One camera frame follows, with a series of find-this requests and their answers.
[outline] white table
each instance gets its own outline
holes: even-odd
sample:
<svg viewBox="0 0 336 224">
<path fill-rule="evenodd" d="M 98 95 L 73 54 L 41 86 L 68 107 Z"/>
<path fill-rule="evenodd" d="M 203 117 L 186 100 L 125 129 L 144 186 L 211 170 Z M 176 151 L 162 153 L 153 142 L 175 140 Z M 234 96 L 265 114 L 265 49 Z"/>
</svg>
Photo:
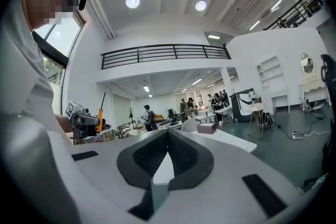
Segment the white table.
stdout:
<svg viewBox="0 0 336 224">
<path fill-rule="evenodd" d="M 195 117 L 195 120 L 197 120 L 199 122 L 202 122 L 202 120 L 205 120 L 205 122 L 206 122 L 207 119 L 212 118 L 212 117 L 216 118 L 216 114 L 208 113 L 208 116 L 206 114 L 202 115 L 202 116 L 197 116 L 197 117 Z"/>
<path fill-rule="evenodd" d="M 198 131 L 192 132 L 193 134 L 198 134 L 201 136 L 204 136 L 206 138 L 210 138 L 222 143 L 226 143 L 226 144 L 230 144 L 233 146 L 237 146 L 240 147 L 242 149 L 244 149 L 245 151 L 251 153 L 253 152 L 256 148 L 257 145 L 255 143 L 246 141 L 244 139 L 238 138 L 234 135 L 228 134 L 224 131 L 221 131 L 219 129 L 216 130 L 216 132 L 214 132 L 213 134 L 202 134 L 199 133 Z"/>
</svg>

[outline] white panel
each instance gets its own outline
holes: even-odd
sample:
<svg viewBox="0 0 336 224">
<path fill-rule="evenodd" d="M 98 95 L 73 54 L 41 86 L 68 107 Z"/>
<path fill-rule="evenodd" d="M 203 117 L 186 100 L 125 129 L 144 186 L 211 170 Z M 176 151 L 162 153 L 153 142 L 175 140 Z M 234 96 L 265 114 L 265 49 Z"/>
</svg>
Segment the white panel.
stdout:
<svg viewBox="0 0 336 224">
<path fill-rule="evenodd" d="M 113 94 L 113 111 L 116 126 L 130 122 L 130 112 L 131 100 L 121 97 L 119 95 Z"/>
</svg>

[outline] black metal railing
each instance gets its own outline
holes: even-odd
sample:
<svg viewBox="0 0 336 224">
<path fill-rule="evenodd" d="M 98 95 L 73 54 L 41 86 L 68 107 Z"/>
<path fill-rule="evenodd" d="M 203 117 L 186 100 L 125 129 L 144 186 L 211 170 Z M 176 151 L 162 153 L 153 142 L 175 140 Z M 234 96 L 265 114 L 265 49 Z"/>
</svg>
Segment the black metal railing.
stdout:
<svg viewBox="0 0 336 224">
<path fill-rule="evenodd" d="M 162 44 L 115 50 L 102 54 L 101 69 L 131 63 L 190 58 L 231 59 L 226 44 L 223 47 L 191 44 Z"/>
<path fill-rule="evenodd" d="M 298 27 L 322 8 L 322 0 L 298 0 L 288 11 L 264 30 Z"/>
</svg>

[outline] white column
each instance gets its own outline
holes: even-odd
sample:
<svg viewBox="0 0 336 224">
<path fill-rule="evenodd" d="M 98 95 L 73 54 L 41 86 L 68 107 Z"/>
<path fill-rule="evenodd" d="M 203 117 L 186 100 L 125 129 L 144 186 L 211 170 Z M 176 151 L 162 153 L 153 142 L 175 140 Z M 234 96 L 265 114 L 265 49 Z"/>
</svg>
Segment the white column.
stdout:
<svg viewBox="0 0 336 224">
<path fill-rule="evenodd" d="M 222 78 L 224 81 L 224 90 L 227 92 L 227 96 L 230 97 L 230 95 L 233 94 L 233 89 L 231 79 L 229 77 L 229 73 L 227 72 L 226 67 L 223 67 L 220 73 L 222 74 Z"/>
</svg>

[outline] desk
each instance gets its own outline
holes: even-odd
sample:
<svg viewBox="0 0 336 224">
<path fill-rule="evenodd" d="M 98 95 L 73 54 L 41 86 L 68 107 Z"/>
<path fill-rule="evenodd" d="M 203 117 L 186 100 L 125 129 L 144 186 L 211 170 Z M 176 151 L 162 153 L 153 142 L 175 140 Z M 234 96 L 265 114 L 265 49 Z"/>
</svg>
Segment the desk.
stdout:
<svg viewBox="0 0 336 224">
<path fill-rule="evenodd" d="M 197 117 L 195 117 L 195 120 L 197 120 L 199 122 L 202 122 L 202 120 L 205 120 L 205 122 L 207 122 L 207 119 L 212 118 L 212 117 L 215 117 L 215 119 L 216 119 L 216 114 L 208 113 L 208 116 L 206 114 L 202 115 L 202 116 L 197 116 Z"/>
<path fill-rule="evenodd" d="M 222 143 L 226 143 L 226 144 L 230 144 L 233 146 L 237 146 L 242 148 L 243 150 L 251 153 L 253 152 L 256 148 L 257 145 L 255 143 L 246 141 L 244 139 L 238 138 L 234 135 L 228 134 L 226 132 L 223 132 L 219 129 L 216 130 L 216 132 L 214 132 L 213 134 L 202 134 L 199 133 L 198 131 L 192 132 L 193 134 L 198 134 L 200 136 L 206 137 L 206 138 L 210 138 L 212 140 L 216 140 Z"/>
<path fill-rule="evenodd" d="M 228 106 L 227 108 L 222 108 L 215 110 L 215 113 L 222 114 L 222 121 L 224 122 L 224 115 L 228 115 L 232 113 L 232 106 Z"/>
<path fill-rule="evenodd" d="M 254 116 L 254 118 L 256 119 L 256 122 L 257 122 L 257 125 L 258 125 L 258 130 L 259 130 L 259 133 L 260 133 L 260 139 L 263 139 L 263 137 L 264 137 L 264 128 L 262 128 L 261 130 L 260 130 L 260 127 L 259 127 L 259 117 L 258 117 L 258 114 L 259 114 L 259 111 L 262 111 L 262 110 L 264 110 L 266 107 L 265 106 L 261 106 L 261 107 L 253 107 L 253 108 L 251 108 L 251 110 L 248 110 L 249 112 L 252 112 L 252 114 L 251 114 L 251 119 L 250 119 L 250 124 L 249 124 L 249 126 L 248 126 L 248 129 L 250 130 L 250 127 L 251 127 L 251 122 L 252 122 L 252 118 L 253 118 L 253 116 Z"/>
</svg>

